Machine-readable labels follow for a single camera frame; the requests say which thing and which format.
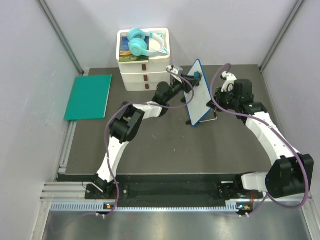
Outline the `blue bone-shaped eraser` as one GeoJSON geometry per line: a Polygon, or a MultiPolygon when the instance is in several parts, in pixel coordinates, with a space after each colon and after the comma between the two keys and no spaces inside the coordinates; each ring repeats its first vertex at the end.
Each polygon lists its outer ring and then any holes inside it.
{"type": "Polygon", "coordinates": [[[199,72],[195,72],[193,76],[195,79],[201,79],[202,77],[202,75],[199,72]]]}

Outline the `blue framed whiteboard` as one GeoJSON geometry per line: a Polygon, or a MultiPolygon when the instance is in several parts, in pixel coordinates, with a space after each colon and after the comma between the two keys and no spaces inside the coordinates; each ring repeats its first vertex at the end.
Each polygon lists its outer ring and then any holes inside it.
{"type": "Polygon", "coordinates": [[[205,116],[212,110],[207,106],[207,103],[210,102],[210,88],[206,78],[206,74],[200,59],[196,59],[189,72],[188,76],[194,76],[195,73],[201,75],[199,86],[195,86],[194,96],[192,101],[187,105],[187,110],[190,118],[190,125],[195,127],[199,124],[205,116]]]}

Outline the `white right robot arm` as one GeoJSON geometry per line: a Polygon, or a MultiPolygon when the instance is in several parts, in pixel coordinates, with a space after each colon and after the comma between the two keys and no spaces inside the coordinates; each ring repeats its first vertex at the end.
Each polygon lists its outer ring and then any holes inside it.
{"type": "Polygon", "coordinates": [[[309,154],[301,154],[280,133],[267,108],[254,100],[251,83],[229,83],[219,87],[212,103],[220,111],[236,116],[254,134],[265,150],[271,168],[268,172],[248,172],[237,176],[233,192],[245,198],[251,191],[266,193],[272,200],[308,195],[314,168],[309,154]]]}

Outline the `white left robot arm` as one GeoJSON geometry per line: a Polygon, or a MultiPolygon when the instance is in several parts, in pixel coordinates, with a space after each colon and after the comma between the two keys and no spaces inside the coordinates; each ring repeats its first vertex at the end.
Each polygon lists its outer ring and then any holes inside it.
{"type": "Polygon", "coordinates": [[[180,92],[191,93],[191,99],[181,107],[187,106],[193,100],[195,87],[200,85],[202,74],[196,72],[191,76],[176,73],[171,75],[174,76],[173,82],[160,82],[151,101],[124,102],[108,121],[104,131],[106,154],[93,182],[97,194],[102,198],[109,198],[113,194],[112,182],[116,181],[118,164],[127,145],[136,137],[142,121],[161,117],[168,109],[173,109],[168,102],[180,92]]]}

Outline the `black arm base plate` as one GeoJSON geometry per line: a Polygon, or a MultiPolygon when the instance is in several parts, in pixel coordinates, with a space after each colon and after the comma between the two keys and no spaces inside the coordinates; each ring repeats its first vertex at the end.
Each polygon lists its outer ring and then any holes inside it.
{"type": "Polygon", "coordinates": [[[120,174],[119,186],[103,193],[93,183],[87,200],[118,200],[118,207],[222,207],[228,200],[251,203],[252,193],[236,189],[235,174],[120,174]]]}

